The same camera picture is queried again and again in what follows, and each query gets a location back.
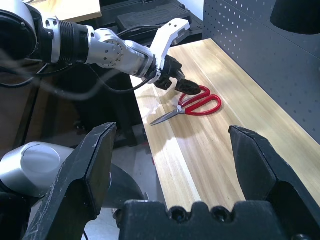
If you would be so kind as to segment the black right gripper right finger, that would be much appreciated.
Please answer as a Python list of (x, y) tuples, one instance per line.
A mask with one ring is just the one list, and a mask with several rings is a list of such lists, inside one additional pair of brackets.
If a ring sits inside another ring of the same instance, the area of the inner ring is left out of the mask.
[(264, 240), (318, 240), (320, 207), (293, 168), (258, 133), (228, 132), (250, 229)]

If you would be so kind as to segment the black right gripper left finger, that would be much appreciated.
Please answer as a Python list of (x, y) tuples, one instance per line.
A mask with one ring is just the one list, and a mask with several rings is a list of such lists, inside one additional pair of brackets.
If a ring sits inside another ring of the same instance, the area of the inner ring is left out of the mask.
[(26, 240), (80, 240), (101, 212), (117, 125), (95, 127), (62, 164), (29, 225)]

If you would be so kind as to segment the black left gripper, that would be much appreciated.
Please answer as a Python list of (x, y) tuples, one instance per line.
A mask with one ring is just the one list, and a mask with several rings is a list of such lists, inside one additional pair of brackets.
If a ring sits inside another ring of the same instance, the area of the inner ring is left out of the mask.
[(181, 70), (182, 64), (175, 58), (166, 55), (164, 59), (163, 69), (160, 71), (161, 75), (154, 85), (162, 90), (168, 90), (172, 85), (170, 78), (177, 79), (175, 90), (186, 95), (197, 95), (201, 92), (201, 88), (193, 81), (184, 78)]

